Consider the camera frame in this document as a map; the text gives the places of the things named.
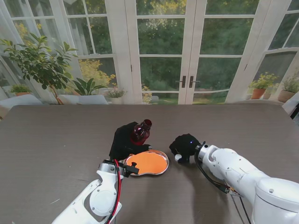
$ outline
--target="cable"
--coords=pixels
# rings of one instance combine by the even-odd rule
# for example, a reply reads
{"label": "cable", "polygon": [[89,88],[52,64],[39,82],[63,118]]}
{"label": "cable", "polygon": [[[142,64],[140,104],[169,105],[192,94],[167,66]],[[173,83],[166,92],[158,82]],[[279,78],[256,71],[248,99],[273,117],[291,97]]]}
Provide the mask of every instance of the cable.
{"label": "cable", "polygon": [[121,196],[121,173],[120,173],[120,168],[119,168],[119,164],[118,161],[116,159],[114,159],[114,164],[116,167],[116,173],[117,173],[117,193],[116,193],[116,200],[113,206],[113,212],[111,213],[111,215],[109,216],[108,220],[105,222],[105,224],[110,224],[110,221],[112,219],[112,217],[115,215],[116,210],[117,210],[117,205],[118,202],[120,201],[120,196]]}
{"label": "cable", "polygon": [[[219,190],[221,190],[222,192],[224,193],[228,193],[229,190],[232,190],[233,192],[237,193],[238,195],[240,195],[238,192],[236,192],[233,188],[229,187],[228,185],[225,185],[225,184],[222,184],[222,183],[219,183],[217,181],[214,181],[211,177],[209,177],[209,175],[204,171],[204,169],[201,167],[200,165],[200,161],[198,160],[198,155],[199,155],[199,150],[194,154],[194,160],[195,160],[195,163],[197,165],[197,167],[199,168],[199,170],[202,172],[202,174],[206,177],[206,179],[211,182],[215,187],[217,187]],[[249,224],[251,224],[251,221],[250,221],[250,218],[247,214],[247,211],[245,209],[245,206],[244,206],[244,203],[243,203],[243,200],[241,197],[240,198],[240,201],[242,203],[242,206],[243,206],[243,209],[244,209],[244,212],[246,214],[246,217],[248,219],[248,222]]]}
{"label": "cable", "polygon": [[204,169],[201,167],[200,165],[200,162],[198,160],[198,155],[199,155],[199,150],[195,153],[194,155],[194,160],[195,160],[195,163],[197,165],[197,167],[199,168],[199,170],[202,172],[202,174],[205,176],[205,178],[211,182],[215,187],[217,187],[219,190],[221,190],[223,193],[228,193],[228,189],[230,189],[229,186],[225,185],[225,184],[222,184],[222,183],[219,183],[217,181],[214,181],[212,178],[210,178],[208,176],[208,174],[206,174],[206,172],[204,171]]}
{"label": "cable", "polygon": [[248,214],[247,214],[247,211],[246,211],[246,209],[245,209],[245,206],[244,206],[244,203],[243,203],[243,200],[242,200],[241,197],[240,197],[240,201],[241,201],[241,203],[242,203],[242,206],[243,206],[244,212],[245,212],[245,214],[246,214],[246,217],[247,217],[247,219],[248,219],[248,222],[249,222],[249,224],[251,224],[250,218],[249,218],[249,216],[248,216]]}

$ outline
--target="red cable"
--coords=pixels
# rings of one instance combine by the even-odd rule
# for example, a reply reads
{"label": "red cable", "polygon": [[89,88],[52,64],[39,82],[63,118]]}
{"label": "red cable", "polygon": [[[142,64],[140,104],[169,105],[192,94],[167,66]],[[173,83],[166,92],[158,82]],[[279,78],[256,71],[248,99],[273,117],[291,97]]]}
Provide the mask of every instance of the red cable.
{"label": "red cable", "polygon": [[118,202],[120,201],[120,197],[121,197],[121,174],[120,174],[120,168],[119,168],[119,165],[118,165],[118,161],[114,159],[114,162],[116,164],[116,167],[118,168],[117,170],[117,178],[118,178],[118,194],[117,194],[117,199],[116,199],[116,206],[114,208],[114,211],[112,213],[112,217],[114,216],[114,214],[116,213],[116,210],[117,210],[117,206],[118,206]]}

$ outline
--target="orange plate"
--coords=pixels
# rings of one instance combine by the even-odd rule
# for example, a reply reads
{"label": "orange plate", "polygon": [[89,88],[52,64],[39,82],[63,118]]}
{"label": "orange plate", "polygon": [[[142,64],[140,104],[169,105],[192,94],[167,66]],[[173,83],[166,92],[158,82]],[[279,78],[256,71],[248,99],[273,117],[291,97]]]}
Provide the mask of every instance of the orange plate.
{"label": "orange plate", "polygon": [[158,150],[149,150],[137,155],[130,155],[125,161],[125,164],[132,165],[132,162],[137,163],[136,168],[139,169],[140,176],[144,174],[159,175],[164,173],[169,165],[168,157],[165,153]]}

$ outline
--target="red bottle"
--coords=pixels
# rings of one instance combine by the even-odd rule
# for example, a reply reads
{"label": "red bottle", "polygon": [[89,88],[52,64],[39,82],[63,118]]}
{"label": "red bottle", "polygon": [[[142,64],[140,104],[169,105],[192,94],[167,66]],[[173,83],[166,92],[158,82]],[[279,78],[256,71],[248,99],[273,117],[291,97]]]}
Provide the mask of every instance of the red bottle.
{"label": "red bottle", "polygon": [[145,119],[141,124],[135,125],[131,134],[131,141],[138,146],[144,144],[145,140],[150,136],[151,121]]}

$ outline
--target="tabletop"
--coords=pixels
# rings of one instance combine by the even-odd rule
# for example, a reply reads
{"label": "tabletop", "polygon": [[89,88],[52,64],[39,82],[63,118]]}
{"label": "tabletop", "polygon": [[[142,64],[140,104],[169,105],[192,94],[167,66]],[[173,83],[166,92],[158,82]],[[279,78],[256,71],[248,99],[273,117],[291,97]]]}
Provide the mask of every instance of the tabletop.
{"label": "tabletop", "polygon": [[0,122],[0,223],[51,223],[98,179],[115,130],[144,119],[153,123],[146,143],[165,152],[170,166],[160,176],[125,178],[117,224],[247,223],[238,198],[211,185],[194,159],[175,162],[168,147],[184,133],[299,182],[299,129],[279,105],[15,106]]}

